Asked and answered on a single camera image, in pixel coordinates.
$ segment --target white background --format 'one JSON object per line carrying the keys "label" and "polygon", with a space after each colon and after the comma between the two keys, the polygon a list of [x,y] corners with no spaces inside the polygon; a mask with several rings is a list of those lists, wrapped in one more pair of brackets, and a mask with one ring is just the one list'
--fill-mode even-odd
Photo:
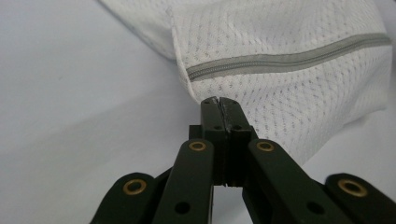
{"label": "white background", "polygon": [[[396,3],[376,2],[396,39]],[[389,85],[386,110],[304,166],[314,179],[358,175],[396,200],[394,68]],[[97,2],[0,1],[2,224],[89,223],[118,178],[171,167],[199,117],[176,64]],[[216,187],[214,205],[213,223],[251,223],[240,189]]]}

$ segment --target black plastic part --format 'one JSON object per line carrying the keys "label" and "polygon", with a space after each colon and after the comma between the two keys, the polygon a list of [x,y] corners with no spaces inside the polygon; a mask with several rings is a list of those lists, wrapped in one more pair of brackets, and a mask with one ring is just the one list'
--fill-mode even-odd
{"label": "black plastic part", "polygon": [[213,157],[213,145],[204,139],[191,139],[181,146],[153,224],[202,224],[211,220]]}
{"label": "black plastic part", "polygon": [[242,197],[253,223],[271,223],[273,208],[254,178],[247,178]]}
{"label": "black plastic part", "polygon": [[[128,195],[123,188],[128,181],[142,180],[145,189],[136,195]],[[102,200],[91,224],[147,224],[155,209],[156,181],[150,175],[134,173],[120,178]]]}
{"label": "black plastic part", "polygon": [[242,187],[246,179],[244,158],[251,139],[251,128],[241,105],[234,100],[220,98],[224,126],[229,134],[226,162],[226,182],[229,187]]}
{"label": "black plastic part", "polygon": [[225,185],[224,169],[227,159],[227,133],[216,97],[201,102],[201,136],[213,144],[215,150],[214,184]]}
{"label": "black plastic part", "polygon": [[252,176],[273,207],[271,223],[352,223],[280,145],[256,139],[248,147]]}
{"label": "black plastic part", "polygon": [[325,190],[355,223],[396,223],[396,204],[363,179],[347,174],[330,175]]}
{"label": "black plastic part", "polygon": [[211,97],[201,110],[174,167],[120,178],[91,224],[211,223],[214,184],[243,187],[255,224],[396,223],[396,204],[366,181],[340,174],[321,185],[280,145],[258,139],[236,101]]}

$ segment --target white fabric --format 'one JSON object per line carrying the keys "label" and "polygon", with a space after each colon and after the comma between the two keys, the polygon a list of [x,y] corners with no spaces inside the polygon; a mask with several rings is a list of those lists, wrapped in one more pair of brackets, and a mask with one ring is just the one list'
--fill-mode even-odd
{"label": "white fabric", "polygon": [[235,99],[259,137],[277,141],[300,164],[345,123],[385,106],[391,46],[288,73],[190,81],[186,71],[220,59],[307,52],[353,35],[385,33],[370,0],[100,1],[162,55],[176,54],[181,81],[195,101]]}

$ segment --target gray zipper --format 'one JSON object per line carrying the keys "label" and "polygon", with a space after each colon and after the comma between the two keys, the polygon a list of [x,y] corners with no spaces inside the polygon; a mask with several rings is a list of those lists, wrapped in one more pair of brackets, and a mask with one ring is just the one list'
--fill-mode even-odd
{"label": "gray zipper", "polygon": [[187,69],[190,81],[231,75],[284,73],[305,69],[358,49],[390,45],[385,34],[354,35],[325,47],[282,55],[248,55],[201,63]]}

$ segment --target brass insert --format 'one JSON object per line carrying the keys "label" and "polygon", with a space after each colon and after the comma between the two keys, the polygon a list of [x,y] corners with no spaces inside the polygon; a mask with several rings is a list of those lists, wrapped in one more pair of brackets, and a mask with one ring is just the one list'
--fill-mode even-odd
{"label": "brass insert", "polygon": [[256,144],[256,148],[267,152],[274,150],[274,146],[268,142],[258,142]]}
{"label": "brass insert", "polygon": [[125,183],[122,190],[125,194],[136,195],[146,189],[147,183],[142,179],[133,179]]}
{"label": "brass insert", "polygon": [[340,189],[345,191],[346,193],[351,194],[355,197],[362,198],[367,196],[367,189],[360,183],[350,179],[340,179],[338,181],[338,187],[340,187]]}
{"label": "brass insert", "polygon": [[191,142],[189,148],[194,151],[202,151],[206,149],[206,144],[203,142]]}

